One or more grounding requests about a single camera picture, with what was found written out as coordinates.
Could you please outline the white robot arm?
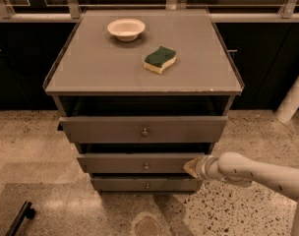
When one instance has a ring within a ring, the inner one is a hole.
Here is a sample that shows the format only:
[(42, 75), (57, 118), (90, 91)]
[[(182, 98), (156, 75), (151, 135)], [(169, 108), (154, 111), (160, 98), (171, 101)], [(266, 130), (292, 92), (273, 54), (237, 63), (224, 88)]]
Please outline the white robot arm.
[(193, 236), (299, 236), (299, 76), (275, 111), (234, 110), (200, 164)]

